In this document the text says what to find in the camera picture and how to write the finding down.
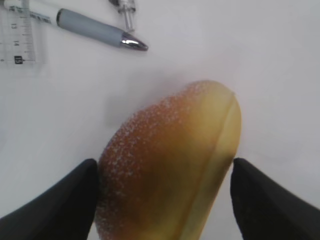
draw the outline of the white surface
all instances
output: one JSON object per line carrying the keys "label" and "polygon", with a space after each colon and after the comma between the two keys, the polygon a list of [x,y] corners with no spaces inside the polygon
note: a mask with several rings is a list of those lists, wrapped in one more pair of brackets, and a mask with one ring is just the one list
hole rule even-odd
{"label": "white surface", "polygon": [[[55,0],[123,26],[107,0]],[[320,207],[318,0],[137,0],[148,53],[43,26],[39,77],[0,74],[0,216],[86,158],[98,159],[134,110],[184,83],[232,88],[243,114],[238,156]],[[203,240],[240,240],[227,177]],[[90,240],[98,239],[95,231]]]}

